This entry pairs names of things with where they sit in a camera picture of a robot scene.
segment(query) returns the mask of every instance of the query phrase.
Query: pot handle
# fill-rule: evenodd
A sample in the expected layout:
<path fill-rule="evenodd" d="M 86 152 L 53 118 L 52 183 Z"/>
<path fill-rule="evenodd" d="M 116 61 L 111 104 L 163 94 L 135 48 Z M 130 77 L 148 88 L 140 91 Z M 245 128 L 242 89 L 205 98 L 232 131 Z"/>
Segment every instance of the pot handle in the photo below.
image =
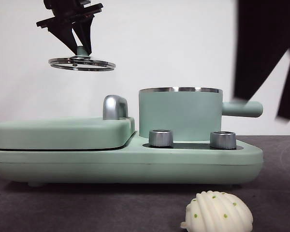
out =
<path fill-rule="evenodd" d="M 259 117 L 263 113 L 263 106 L 258 101 L 224 102 L 222 104 L 222 115 Z"/>

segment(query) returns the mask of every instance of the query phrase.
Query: circular lid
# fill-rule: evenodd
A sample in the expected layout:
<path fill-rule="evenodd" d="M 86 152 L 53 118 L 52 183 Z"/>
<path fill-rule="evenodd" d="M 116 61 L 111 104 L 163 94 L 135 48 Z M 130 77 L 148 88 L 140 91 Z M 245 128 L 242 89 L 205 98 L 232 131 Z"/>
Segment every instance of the circular lid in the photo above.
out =
<path fill-rule="evenodd" d="M 113 63 L 80 55 L 70 58 L 54 58 L 50 59 L 48 63 L 54 68 L 77 71 L 112 71 L 116 67 Z"/>

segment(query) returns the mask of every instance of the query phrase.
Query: silver lid handle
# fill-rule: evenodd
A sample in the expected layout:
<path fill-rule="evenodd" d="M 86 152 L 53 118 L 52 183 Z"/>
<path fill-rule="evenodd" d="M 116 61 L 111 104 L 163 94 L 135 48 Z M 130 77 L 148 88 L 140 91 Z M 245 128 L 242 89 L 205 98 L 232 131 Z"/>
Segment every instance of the silver lid handle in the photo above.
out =
<path fill-rule="evenodd" d="M 118 95 L 108 95 L 103 102 L 103 120 L 119 120 L 128 117 L 127 100 Z"/>

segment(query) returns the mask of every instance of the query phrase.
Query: mint green pot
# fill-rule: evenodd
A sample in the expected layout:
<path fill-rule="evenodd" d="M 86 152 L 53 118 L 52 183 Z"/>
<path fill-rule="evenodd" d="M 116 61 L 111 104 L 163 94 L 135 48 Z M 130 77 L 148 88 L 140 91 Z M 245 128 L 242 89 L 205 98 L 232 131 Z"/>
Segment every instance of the mint green pot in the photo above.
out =
<path fill-rule="evenodd" d="M 162 87 L 139 92 L 140 136 L 150 130 L 172 130 L 175 141 L 205 141 L 221 130 L 221 116 L 259 117 L 259 102 L 222 102 L 222 90 Z"/>

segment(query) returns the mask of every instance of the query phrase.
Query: silver knob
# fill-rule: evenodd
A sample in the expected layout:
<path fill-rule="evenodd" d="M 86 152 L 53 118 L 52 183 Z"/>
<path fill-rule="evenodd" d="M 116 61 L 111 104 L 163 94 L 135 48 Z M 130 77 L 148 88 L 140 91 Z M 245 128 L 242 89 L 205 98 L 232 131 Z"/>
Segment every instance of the silver knob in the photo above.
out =
<path fill-rule="evenodd" d="M 236 148 L 235 133 L 229 131 L 211 132 L 210 146 L 220 149 Z"/>
<path fill-rule="evenodd" d="M 170 130 L 151 130 L 148 143 L 150 146 L 173 146 L 173 132 Z"/>

